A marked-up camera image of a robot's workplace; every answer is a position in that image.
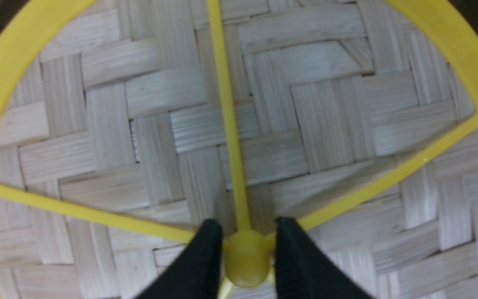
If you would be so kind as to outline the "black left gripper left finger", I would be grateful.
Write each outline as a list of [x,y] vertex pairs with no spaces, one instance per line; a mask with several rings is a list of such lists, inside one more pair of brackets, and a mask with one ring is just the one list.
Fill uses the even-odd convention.
[[222,226],[207,219],[182,253],[137,299],[216,299],[219,293]]

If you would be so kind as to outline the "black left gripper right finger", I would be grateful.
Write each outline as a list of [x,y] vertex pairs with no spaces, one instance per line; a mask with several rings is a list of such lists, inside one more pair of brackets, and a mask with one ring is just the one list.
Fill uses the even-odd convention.
[[320,250],[296,219],[276,219],[275,281],[279,299],[370,299]]

